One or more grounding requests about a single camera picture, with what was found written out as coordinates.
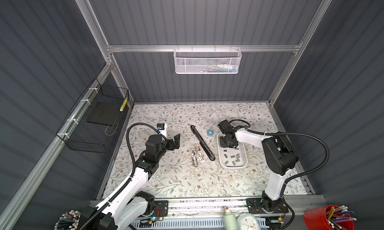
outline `pencil holder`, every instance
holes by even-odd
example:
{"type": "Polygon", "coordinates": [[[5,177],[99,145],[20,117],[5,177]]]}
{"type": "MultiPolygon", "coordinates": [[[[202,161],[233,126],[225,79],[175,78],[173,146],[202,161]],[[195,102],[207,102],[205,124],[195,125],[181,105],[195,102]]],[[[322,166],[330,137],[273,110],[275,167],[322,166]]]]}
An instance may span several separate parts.
{"type": "MultiPolygon", "coordinates": [[[[331,209],[331,207],[339,207],[335,205],[329,205],[325,207],[320,207],[312,210],[308,210],[304,213],[304,222],[309,230],[334,230],[328,224],[326,212],[331,209]]],[[[348,230],[354,230],[355,225],[353,221],[339,223],[341,226],[345,227],[348,230]]]]}

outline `white mesh basket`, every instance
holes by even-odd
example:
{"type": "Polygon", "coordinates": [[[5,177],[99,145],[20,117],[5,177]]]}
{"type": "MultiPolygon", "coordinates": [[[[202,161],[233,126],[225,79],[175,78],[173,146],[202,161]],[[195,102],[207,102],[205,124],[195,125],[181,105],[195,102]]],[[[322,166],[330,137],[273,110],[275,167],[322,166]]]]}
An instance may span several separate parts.
{"type": "Polygon", "coordinates": [[[215,49],[178,50],[173,53],[177,74],[236,74],[239,70],[241,51],[215,49]]]}

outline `bundle of pens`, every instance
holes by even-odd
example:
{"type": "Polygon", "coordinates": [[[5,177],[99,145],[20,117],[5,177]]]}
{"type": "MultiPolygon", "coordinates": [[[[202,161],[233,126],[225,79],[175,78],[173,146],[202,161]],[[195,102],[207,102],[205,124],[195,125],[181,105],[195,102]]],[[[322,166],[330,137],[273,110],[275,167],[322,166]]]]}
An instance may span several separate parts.
{"type": "Polygon", "coordinates": [[[55,224],[55,230],[75,230],[79,225],[80,212],[71,210],[64,213],[55,224]]]}
{"type": "Polygon", "coordinates": [[[327,211],[325,214],[327,216],[328,224],[334,229],[340,230],[349,230],[340,223],[356,221],[356,218],[351,217],[349,214],[353,213],[353,211],[348,211],[348,207],[342,205],[337,208],[332,207],[331,210],[327,211]]]}

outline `white plastic tray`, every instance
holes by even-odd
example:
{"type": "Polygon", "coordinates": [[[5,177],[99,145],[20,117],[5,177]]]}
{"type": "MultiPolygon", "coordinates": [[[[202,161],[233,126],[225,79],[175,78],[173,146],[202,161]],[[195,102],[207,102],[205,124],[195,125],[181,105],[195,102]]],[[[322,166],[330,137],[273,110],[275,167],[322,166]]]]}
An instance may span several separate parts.
{"type": "Polygon", "coordinates": [[[224,136],[223,133],[217,135],[218,157],[220,165],[227,170],[242,169],[247,166],[248,158],[245,151],[244,143],[240,142],[236,149],[223,148],[220,146],[220,137],[224,136]]]}

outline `black wire basket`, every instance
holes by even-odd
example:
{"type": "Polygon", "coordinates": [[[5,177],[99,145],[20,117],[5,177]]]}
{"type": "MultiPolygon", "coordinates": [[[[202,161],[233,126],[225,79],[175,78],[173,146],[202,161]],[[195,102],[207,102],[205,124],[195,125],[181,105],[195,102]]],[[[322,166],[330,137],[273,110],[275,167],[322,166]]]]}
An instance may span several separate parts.
{"type": "Polygon", "coordinates": [[[78,113],[72,118],[71,113],[68,114],[59,128],[69,121],[66,132],[58,131],[56,135],[74,151],[114,151],[129,110],[129,106],[126,106],[128,98],[126,88],[98,84],[88,99],[80,100],[83,103],[78,113]],[[105,107],[109,109],[107,113],[104,112],[105,107]],[[110,123],[95,122],[95,112],[101,113],[98,117],[107,114],[110,123]]]}

